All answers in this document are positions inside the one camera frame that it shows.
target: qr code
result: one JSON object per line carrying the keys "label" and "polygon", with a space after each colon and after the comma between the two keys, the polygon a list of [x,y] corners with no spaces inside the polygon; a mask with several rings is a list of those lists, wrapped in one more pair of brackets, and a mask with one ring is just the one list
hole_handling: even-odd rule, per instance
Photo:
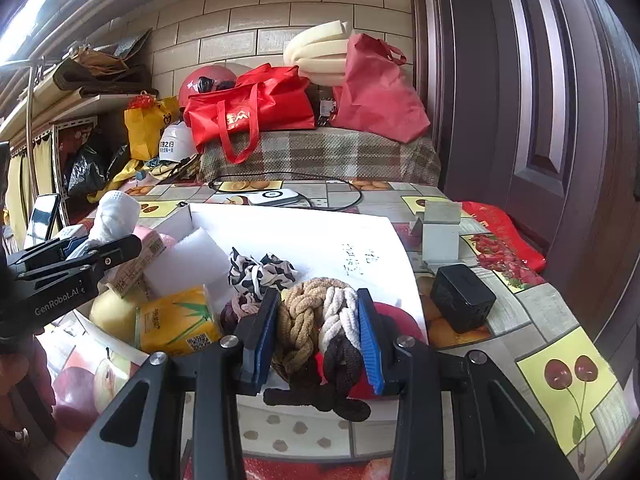
{"label": "qr code", "polygon": [[194,352],[197,350],[202,350],[205,346],[211,344],[211,339],[207,334],[198,334],[193,337],[187,338],[187,345],[191,347],[191,350]]}

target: red bag handle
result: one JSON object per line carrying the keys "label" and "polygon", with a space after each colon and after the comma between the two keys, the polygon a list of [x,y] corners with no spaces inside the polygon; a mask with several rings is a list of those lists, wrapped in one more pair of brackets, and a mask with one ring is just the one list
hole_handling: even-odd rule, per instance
{"label": "red bag handle", "polygon": [[249,145],[236,155],[231,141],[229,140],[229,130],[226,127],[226,107],[225,100],[218,101],[218,131],[220,133],[220,142],[225,152],[226,160],[232,164],[241,164],[249,158],[260,139],[260,128],[258,127],[258,83],[251,88],[249,94]]}
{"label": "red bag handle", "polygon": [[[384,40],[380,40],[380,43],[382,43],[386,47],[386,49],[388,51],[386,54],[391,58],[391,61],[393,61],[398,66],[406,65],[406,56],[402,53],[402,50],[400,50],[396,46],[389,45]],[[392,52],[395,52],[396,54],[398,54],[400,56],[400,59],[396,59],[393,56],[393,54],[391,54]]]}

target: silver bolt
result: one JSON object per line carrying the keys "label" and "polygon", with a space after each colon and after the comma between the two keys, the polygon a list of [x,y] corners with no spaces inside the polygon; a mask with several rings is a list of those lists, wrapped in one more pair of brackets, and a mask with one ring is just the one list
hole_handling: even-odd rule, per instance
{"label": "silver bolt", "polygon": [[469,352],[469,360],[475,365],[483,365],[486,362],[486,354],[479,350]]}
{"label": "silver bolt", "polygon": [[158,366],[164,363],[166,359],[167,359],[167,354],[165,354],[164,352],[153,352],[151,354],[151,357],[149,358],[149,362],[153,366]]}
{"label": "silver bolt", "polygon": [[401,335],[396,342],[402,348],[411,348],[415,345],[415,339],[410,335]]}
{"label": "silver bolt", "polygon": [[220,339],[220,346],[222,348],[233,348],[238,344],[239,340],[234,335],[225,335],[222,339]]}

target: finger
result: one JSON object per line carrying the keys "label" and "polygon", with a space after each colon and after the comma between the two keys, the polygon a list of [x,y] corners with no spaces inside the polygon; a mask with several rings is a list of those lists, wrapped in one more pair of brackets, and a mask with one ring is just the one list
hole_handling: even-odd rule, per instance
{"label": "finger", "polygon": [[9,396],[0,396],[0,426],[11,431],[22,431],[22,424],[15,416]]}
{"label": "finger", "polygon": [[42,402],[47,406],[55,406],[56,394],[51,386],[51,375],[47,368],[47,353],[37,338],[33,339],[33,356],[29,375]]}
{"label": "finger", "polygon": [[21,354],[0,355],[0,396],[19,383],[29,370],[28,359]]}

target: white electronic device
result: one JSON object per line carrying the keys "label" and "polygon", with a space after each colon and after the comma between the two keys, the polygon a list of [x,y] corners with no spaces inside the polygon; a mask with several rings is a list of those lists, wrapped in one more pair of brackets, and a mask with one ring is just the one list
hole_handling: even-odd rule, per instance
{"label": "white electronic device", "polygon": [[248,193],[251,205],[283,205],[297,202],[300,195],[290,189],[269,189],[260,193]]}

